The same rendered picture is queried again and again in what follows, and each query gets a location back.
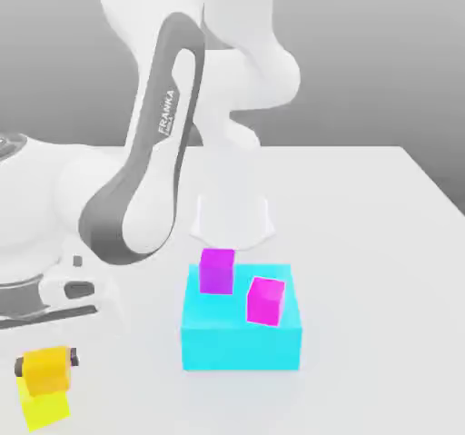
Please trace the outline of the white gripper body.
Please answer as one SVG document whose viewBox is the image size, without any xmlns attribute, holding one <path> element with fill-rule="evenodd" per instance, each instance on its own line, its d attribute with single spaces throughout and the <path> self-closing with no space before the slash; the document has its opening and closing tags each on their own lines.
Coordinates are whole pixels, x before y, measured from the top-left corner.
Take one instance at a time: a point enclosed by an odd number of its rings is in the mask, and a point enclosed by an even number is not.
<svg viewBox="0 0 465 435">
<path fill-rule="evenodd" d="M 0 320 L 0 331 L 11 330 L 50 321 L 73 319 L 96 313 L 98 313 L 98 310 L 94 305 L 85 305 L 56 311 L 43 311 L 39 314 L 28 317 L 2 319 Z"/>
</svg>

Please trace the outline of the small orange cube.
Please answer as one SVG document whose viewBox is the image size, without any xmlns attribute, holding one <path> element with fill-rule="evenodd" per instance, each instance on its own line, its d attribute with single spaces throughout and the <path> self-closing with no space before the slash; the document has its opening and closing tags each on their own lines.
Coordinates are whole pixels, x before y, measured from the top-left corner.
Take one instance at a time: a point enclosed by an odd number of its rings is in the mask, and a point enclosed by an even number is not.
<svg viewBox="0 0 465 435">
<path fill-rule="evenodd" d="M 27 351 L 22 371 L 32 397 L 67 392 L 71 385 L 71 351 L 65 346 Z"/>
</svg>

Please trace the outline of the small yellow cube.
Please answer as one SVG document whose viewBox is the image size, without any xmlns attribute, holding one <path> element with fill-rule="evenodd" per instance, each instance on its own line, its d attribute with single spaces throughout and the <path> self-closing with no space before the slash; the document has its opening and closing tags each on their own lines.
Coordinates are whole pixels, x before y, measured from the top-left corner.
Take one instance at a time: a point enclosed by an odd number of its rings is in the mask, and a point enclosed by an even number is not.
<svg viewBox="0 0 465 435">
<path fill-rule="evenodd" d="M 64 391 L 31 396 L 23 378 L 16 379 L 19 401 L 30 431 L 39 430 L 70 415 Z"/>
</svg>

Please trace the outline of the small magenta cube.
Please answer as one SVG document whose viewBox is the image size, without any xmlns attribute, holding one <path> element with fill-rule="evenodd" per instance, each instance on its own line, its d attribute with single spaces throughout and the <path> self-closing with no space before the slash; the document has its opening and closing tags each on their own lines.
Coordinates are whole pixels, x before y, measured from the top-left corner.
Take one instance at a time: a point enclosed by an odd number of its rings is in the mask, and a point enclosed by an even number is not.
<svg viewBox="0 0 465 435">
<path fill-rule="evenodd" d="M 278 327 L 284 298 L 284 281 L 254 277 L 246 297 L 246 320 L 250 323 Z"/>
<path fill-rule="evenodd" d="M 232 295 L 235 250 L 205 248 L 199 263 L 200 293 Z"/>
</svg>

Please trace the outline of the large cyan box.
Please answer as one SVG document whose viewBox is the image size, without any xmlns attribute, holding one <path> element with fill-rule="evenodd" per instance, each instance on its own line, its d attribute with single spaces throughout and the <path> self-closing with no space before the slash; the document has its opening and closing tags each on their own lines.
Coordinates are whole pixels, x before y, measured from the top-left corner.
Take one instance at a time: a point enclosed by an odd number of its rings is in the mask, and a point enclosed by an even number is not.
<svg viewBox="0 0 465 435">
<path fill-rule="evenodd" d="M 246 295 L 256 277 L 285 283 L 280 323 L 248 322 Z M 237 264 L 232 295 L 200 293 L 199 267 L 189 266 L 181 320 L 186 371 L 297 371 L 302 321 L 289 264 Z"/>
</svg>

